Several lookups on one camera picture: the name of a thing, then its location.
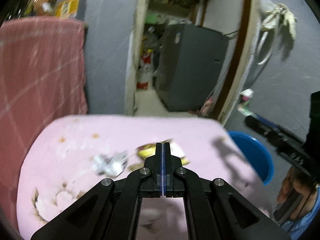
silver screw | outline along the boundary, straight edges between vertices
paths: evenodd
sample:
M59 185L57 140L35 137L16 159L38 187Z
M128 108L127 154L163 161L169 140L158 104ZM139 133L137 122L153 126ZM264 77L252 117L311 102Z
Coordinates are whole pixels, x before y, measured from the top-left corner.
M185 168L177 168L176 172L179 174L185 174L187 172L187 170Z
M146 175L150 172L150 170L148 168L141 168L140 169L140 173L143 174L143 175Z
M111 184L111 182L112 182L111 179L106 178L106 179L103 179L103 180L101 181L101 184L102 184L103 186L109 186L109 185Z
M223 180L223 179L215 179L215 180L214 180L214 183L215 183L217 186L223 186L223 185L224 185L224 180Z

pink table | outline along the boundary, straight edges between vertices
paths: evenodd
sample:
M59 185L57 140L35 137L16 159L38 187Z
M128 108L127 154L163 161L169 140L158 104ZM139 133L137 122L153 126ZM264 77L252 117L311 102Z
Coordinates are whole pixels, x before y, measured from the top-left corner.
M199 118L73 115L48 125L25 158L17 199L21 235L30 239L45 224L43 216L52 219L52 214L65 209L77 195L105 177L92 171L93 156L112 156L126 150L130 156L129 166L141 162L135 154L138 146L169 138L181 146L190 160L186 168L205 179L225 179L266 215L271 214L262 182L219 123ZM125 169L117 179L129 173ZM35 193L38 206L41 204L42 210L46 210L41 217L33 203ZM73 197L59 203L64 194ZM144 214L150 209L156 210L160 218L151 227L141 226L148 220ZM137 239L188 239L182 199L144 199L141 213Z

blue shirt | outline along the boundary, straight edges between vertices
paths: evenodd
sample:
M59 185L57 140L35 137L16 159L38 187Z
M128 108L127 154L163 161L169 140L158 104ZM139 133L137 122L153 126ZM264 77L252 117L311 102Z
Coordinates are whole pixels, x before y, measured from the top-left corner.
M320 187L318 187L317 192L318 193L317 193L316 202L315 202L315 205L313 206L310 213L305 215L303 218L300 218L299 220L297 220L295 222L293 228L289 232L288 232L288 230L290 229L291 225L294 222L291 220L288 220L282 225L283 230L288 232L288 234L290 235L292 240L297 240L302 235L304 230L307 229L307 227L312 222L313 218L318 213L319 208L320 208Z

blue bucket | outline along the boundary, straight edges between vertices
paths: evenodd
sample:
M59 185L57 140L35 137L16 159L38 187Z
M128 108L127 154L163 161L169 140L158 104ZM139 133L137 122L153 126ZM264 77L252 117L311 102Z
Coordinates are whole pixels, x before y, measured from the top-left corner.
M273 178L275 167L266 147L256 138L243 132L230 131L229 135L258 173L263 185L268 185Z

hand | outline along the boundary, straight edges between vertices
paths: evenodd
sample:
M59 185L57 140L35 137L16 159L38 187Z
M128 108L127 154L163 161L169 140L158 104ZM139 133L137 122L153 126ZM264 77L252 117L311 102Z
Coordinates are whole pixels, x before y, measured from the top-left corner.
M303 199L301 200L299 206L290 216L290 220L294 221L294 220L298 220L298 219L304 217L306 214L308 214L312 210L312 208L316 202L317 191L314 194L311 194L311 196L309 197L311 189L307 185L302 184L298 179L293 179L292 178L292 170L293 170L293 167L290 168L287 176L284 178L284 180L282 182L282 187L279 191L279 195L277 197L277 202L284 203L287 200L287 197L293 188L297 192L299 192L303 195ZM301 211L301 213L298 217L300 209L302 208L302 206L306 202L306 200L307 200L307 203L305 204L303 210Z

